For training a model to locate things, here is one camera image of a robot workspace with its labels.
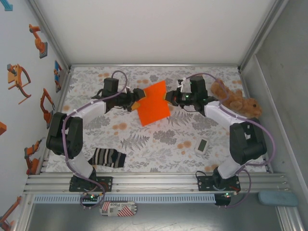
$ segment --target small white device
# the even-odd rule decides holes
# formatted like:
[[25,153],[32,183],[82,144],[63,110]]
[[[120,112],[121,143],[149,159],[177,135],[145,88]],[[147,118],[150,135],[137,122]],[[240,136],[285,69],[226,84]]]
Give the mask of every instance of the small white device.
[[194,148],[194,152],[196,154],[205,154],[206,152],[206,149],[208,147],[208,139],[207,138],[200,138],[198,141],[197,141],[197,144]]

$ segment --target striped sock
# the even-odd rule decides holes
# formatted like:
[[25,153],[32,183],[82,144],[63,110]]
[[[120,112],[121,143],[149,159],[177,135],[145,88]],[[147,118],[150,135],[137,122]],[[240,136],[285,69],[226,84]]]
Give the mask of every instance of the striped sock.
[[116,149],[96,148],[93,157],[88,161],[90,165],[102,165],[106,167],[124,167],[126,154]]

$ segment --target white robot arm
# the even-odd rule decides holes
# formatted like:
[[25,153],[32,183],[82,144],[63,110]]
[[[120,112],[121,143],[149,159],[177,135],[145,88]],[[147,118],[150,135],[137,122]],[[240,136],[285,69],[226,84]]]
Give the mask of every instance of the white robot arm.
[[[78,110],[74,110],[74,115],[68,118],[67,114],[60,112],[53,115],[46,146],[60,156],[64,155],[64,147],[66,147],[68,156],[66,162],[74,173],[71,182],[76,182],[79,188],[91,190],[95,185],[86,179],[96,181],[95,169],[88,163],[85,156],[80,153],[83,145],[83,127],[96,117],[107,113],[114,106],[121,106],[131,112],[140,106],[138,101],[145,97],[143,90],[137,88],[131,92],[130,89],[126,87],[125,90],[118,93],[116,97],[110,97],[116,94],[119,88],[121,88],[121,86],[118,86],[117,79],[106,78],[104,80],[104,88],[99,90],[98,93],[92,97],[92,99],[96,100],[88,103],[88,106],[83,106]],[[66,145],[64,145],[62,138],[64,121],[66,121]]]
[[[248,162],[266,153],[267,148],[262,130],[243,120],[247,118],[236,115],[233,111],[220,105],[216,98],[208,96],[202,76],[194,75],[190,78],[191,93],[182,92],[182,81],[184,80],[178,80],[180,86],[176,90],[167,92],[165,100],[173,106],[181,108],[193,105],[197,112],[215,120],[230,131],[230,156],[218,168],[214,169],[213,173],[215,187],[225,188],[227,179],[235,176]],[[259,124],[256,118],[250,120]]]

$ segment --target brown teddy bear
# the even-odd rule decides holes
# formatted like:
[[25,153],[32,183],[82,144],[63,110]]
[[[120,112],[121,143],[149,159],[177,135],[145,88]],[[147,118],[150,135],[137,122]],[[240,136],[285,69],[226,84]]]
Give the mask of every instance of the brown teddy bear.
[[211,91],[218,97],[219,100],[223,100],[227,98],[227,95],[220,84],[225,87],[227,93],[229,94],[229,98],[222,103],[224,106],[247,118],[259,118],[261,116],[262,108],[255,99],[245,99],[243,98],[243,93],[241,90],[236,90],[234,93],[223,84],[221,79],[218,79],[217,81],[218,82],[215,81],[212,84]]

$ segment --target white wall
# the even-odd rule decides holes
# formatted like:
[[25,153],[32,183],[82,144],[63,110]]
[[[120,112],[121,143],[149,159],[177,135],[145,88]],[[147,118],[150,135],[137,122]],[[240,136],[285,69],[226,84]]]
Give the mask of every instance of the white wall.
[[[29,32],[29,24],[37,26],[24,0],[10,0],[12,12],[5,12],[0,5],[0,121],[7,131],[0,135],[0,216],[23,192],[26,182],[26,161],[24,148],[30,147],[43,136],[47,136],[46,122],[40,109],[40,98],[46,88],[57,105],[60,94],[55,92],[54,60],[56,55],[48,44],[48,56],[40,59],[34,44],[34,36]],[[44,35],[38,32],[43,41]],[[7,64],[20,64],[28,72],[31,83],[25,86],[31,97],[18,105],[24,98],[15,87],[8,90]],[[23,83],[26,77],[22,74]],[[45,107],[51,110],[45,100]],[[46,145],[41,143],[37,155],[42,154]]]
[[[276,173],[284,173],[288,178],[290,189],[296,194],[299,200],[298,209],[304,227],[308,227],[308,220],[305,219],[305,215],[308,213],[308,188],[305,184],[301,169],[298,166],[300,162],[296,159],[295,150],[288,140],[286,126],[283,124],[283,116],[279,114],[279,108],[275,101],[275,92],[270,89],[265,72],[262,72],[255,55],[243,70],[242,76],[250,96],[256,98],[260,105],[262,105],[261,124],[272,134],[276,143],[277,150],[276,156],[271,162],[272,169]],[[268,153],[271,154],[271,141],[267,135],[264,135],[264,138]]]
[[72,64],[240,64],[274,0],[36,2]]

